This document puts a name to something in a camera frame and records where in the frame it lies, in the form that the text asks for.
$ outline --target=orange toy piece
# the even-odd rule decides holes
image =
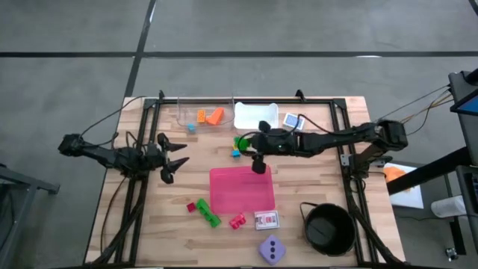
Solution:
[[[403,176],[406,174],[405,171],[396,168],[396,167],[386,167],[383,169],[383,172],[385,173],[385,181],[386,182],[392,182],[395,179],[398,179],[399,177]]]
[[[206,111],[204,109],[199,109],[197,111],[197,122],[204,123],[206,121]]]
[[[206,118],[206,122],[211,125],[218,125],[224,116],[224,108],[216,108],[211,116]]]

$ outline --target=white container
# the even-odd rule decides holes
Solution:
[[[237,102],[234,114],[234,127],[236,129],[257,131],[261,120],[269,123],[272,129],[279,127],[279,106],[276,103],[245,105],[242,102]]]
[[[432,202],[432,211],[437,217],[452,217],[466,214],[463,196],[455,196]]]

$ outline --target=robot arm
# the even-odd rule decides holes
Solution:
[[[163,167],[161,179],[167,184],[171,184],[174,182],[172,174],[189,158],[171,161],[167,153],[175,152],[187,145],[170,143],[163,133],[158,134],[158,145],[161,146],[160,149],[156,144],[148,143],[146,152],[141,150],[141,146],[137,148],[126,146],[119,149],[106,149],[88,143],[79,134],[67,134],[63,137],[58,150],[66,156],[92,158],[106,168],[119,170],[121,174],[129,178],[142,176],[147,171]]]
[[[392,120],[381,120],[378,123],[364,123],[350,129],[326,134],[291,132],[285,129],[271,129],[262,121],[260,132],[247,139],[255,152],[243,151],[252,156],[252,169],[256,173],[264,173],[266,155],[286,155],[310,158],[322,153],[325,149],[344,146],[351,143],[369,142],[371,145],[360,154],[351,155],[349,163],[352,174],[366,177],[370,163],[382,157],[388,150],[399,151],[408,146],[403,124]]]

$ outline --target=white plate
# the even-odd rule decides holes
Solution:
[[[271,128],[279,127],[279,106],[276,103],[245,105],[238,102],[234,108],[234,115],[234,127],[236,129],[257,130],[261,120],[267,121]]]

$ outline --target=green toy block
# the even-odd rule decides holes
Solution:
[[[212,214],[209,205],[203,198],[197,200],[196,207],[199,209],[199,212],[204,216],[204,218],[211,224],[211,227],[217,227],[221,220],[215,214]]]
[[[239,150],[246,150],[248,147],[249,147],[249,141],[246,139],[246,138],[243,138],[241,141],[240,141],[240,145],[238,145],[238,141],[239,141],[239,138],[240,137],[234,137],[234,145],[239,149]]]

